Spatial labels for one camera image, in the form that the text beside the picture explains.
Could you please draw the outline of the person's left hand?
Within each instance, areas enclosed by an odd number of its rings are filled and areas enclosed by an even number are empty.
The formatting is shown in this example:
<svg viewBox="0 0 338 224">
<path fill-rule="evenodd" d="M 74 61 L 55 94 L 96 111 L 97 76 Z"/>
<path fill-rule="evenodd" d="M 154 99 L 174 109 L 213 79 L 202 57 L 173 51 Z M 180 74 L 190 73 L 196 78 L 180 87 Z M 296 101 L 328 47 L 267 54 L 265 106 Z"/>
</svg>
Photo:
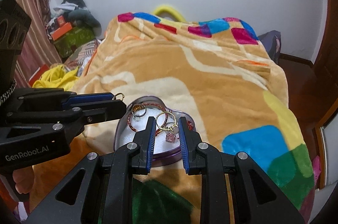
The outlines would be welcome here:
<svg viewBox="0 0 338 224">
<path fill-rule="evenodd" d="M 34 184 L 34 178 L 35 175 L 32 166 L 13 171 L 15 188 L 19 194 L 27 194 L 31 191 Z"/>
</svg>

